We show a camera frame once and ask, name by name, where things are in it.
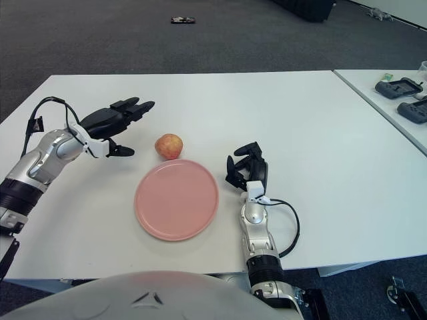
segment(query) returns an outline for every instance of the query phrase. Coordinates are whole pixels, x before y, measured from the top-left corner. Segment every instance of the floor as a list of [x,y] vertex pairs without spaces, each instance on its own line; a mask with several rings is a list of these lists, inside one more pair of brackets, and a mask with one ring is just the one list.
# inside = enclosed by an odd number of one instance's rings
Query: floor
[[[197,23],[170,25],[178,15]],[[427,60],[427,32],[343,0],[325,23],[269,0],[1,0],[0,40],[0,121],[52,74],[417,69]],[[427,256],[328,278],[287,272],[291,284],[322,289],[331,319],[408,319],[385,296],[392,275],[427,307]],[[46,295],[2,283],[0,315]]]

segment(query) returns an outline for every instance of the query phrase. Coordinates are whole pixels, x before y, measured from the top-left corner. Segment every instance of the white table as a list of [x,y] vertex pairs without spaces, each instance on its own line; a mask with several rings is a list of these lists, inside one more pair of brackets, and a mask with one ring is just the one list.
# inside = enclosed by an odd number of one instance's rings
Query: white table
[[397,107],[402,102],[413,103],[418,100],[414,97],[390,100],[375,90],[375,85],[384,74],[391,73],[392,81],[403,77],[408,77],[417,83],[424,81],[422,93],[427,95],[427,79],[421,79],[420,74],[415,70],[335,70],[334,72],[427,155],[427,123],[417,125],[397,112]]
[[[53,182],[17,236],[9,279],[246,270],[240,192],[224,177],[227,155],[255,140],[269,163],[267,194],[288,200],[300,216],[301,237],[284,268],[427,253],[427,158],[331,71],[51,76],[0,125],[0,176],[19,158],[34,106],[50,95],[81,118],[133,96],[156,105],[115,139],[133,147],[133,157],[82,155]],[[62,106],[40,114],[47,130],[63,127]],[[139,180],[161,162],[153,144],[164,133],[181,136],[181,157],[206,166],[220,188],[211,225],[177,243],[148,235],[133,212]],[[34,134],[30,148],[41,136]],[[270,219],[276,245],[287,247],[292,215],[272,209]]]

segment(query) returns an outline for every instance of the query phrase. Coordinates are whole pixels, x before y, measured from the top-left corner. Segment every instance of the black cable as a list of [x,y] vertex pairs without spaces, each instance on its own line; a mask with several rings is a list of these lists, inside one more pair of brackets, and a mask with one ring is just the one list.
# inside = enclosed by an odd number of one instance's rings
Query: black cable
[[[40,106],[42,106],[42,104],[44,104],[46,102],[49,102],[49,101],[60,103],[60,104],[64,105],[64,107],[65,107],[65,123],[67,125],[67,130],[74,137],[74,139],[76,139],[81,145],[84,146],[85,144],[83,142],[81,142],[79,138],[77,138],[77,135],[69,127],[69,124],[68,124],[68,110],[70,110],[70,112],[73,114],[74,119],[75,119],[75,121],[76,121],[76,123],[78,125],[80,124],[79,117],[77,116],[77,113],[73,110],[73,108],[71,108],[71,106],[68,103],[66,103],[65,100],[63,100],[63,99],[56,98],[56,97],[46,97],[46,98],[42,99],[39,102],[39,104],[34,108],[32,114],[31,114],[31,116],[29,118],[29,122],[35,119],[35,115],[37,113],[37,110],[39,110]],[[29,138],[30,138],[31,134],[32,133],[28,132],[28,130],[25,133],[25,140],[24,140],[24,146],[23,146],[21,157],[23,157],[27,153],[27,146],[28,146],[28,142],[29,142]],[[90,148],[87,148],[87,150],[92,155],[92,157],[96,158],[95,155],[92,153],[92,150]]]
[[288,203],[286,201],[283,201],[283,200],[280,200],[280,199],[270,199],[270,201],[277,202],[277,203],[270,203],[270,204],[259,203],[259,202],[257,202],[257,203],[259,205],[269,205],[269,206],[272,206],[272,205],[287,205],[292,210],[292,212],[295,215],[295,220],[296,220],[296,234],[295,234],[294,240],[292,241],[292,243],[290,244],[290,246],[288,248],[286,248],[285,250],[283,250],[281,253],[279,253],[279,257],[283,258],[285,255],[288,255],[294,249],[294,247],[296,246],[296,243],[298,242],[298,239],[300,238],[300,219],[298,218],[296,210],[294,209],[294,207],[292,207],[290,205],[290,203]]

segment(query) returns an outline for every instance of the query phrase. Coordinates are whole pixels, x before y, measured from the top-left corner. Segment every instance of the red apple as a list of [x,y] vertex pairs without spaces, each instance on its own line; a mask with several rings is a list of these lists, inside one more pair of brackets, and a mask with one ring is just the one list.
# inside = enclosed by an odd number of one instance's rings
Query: red apple
[[173,160],[178,158],[181,153],[183,143],[181,138],[177,135],[167,133],[155,142],[154,147],[157,153],[159,153],[163,158]]

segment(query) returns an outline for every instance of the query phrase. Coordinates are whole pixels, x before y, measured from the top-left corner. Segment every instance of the second white table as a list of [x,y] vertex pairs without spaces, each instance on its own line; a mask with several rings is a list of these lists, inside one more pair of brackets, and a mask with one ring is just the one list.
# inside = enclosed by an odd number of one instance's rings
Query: second white table
[[422,93],[427,95],[427,80],[421,79],[416,70],[335,70],[334,72],[427,155],[427,123],[413,123],[397,112],[402,102],[413,103],[418,100],[414,97],[399,97],[391,100],[375,90],[375,85],[384,74],[391,73],[392,81],[403,77],[408,77],[417,83],[424,81]]

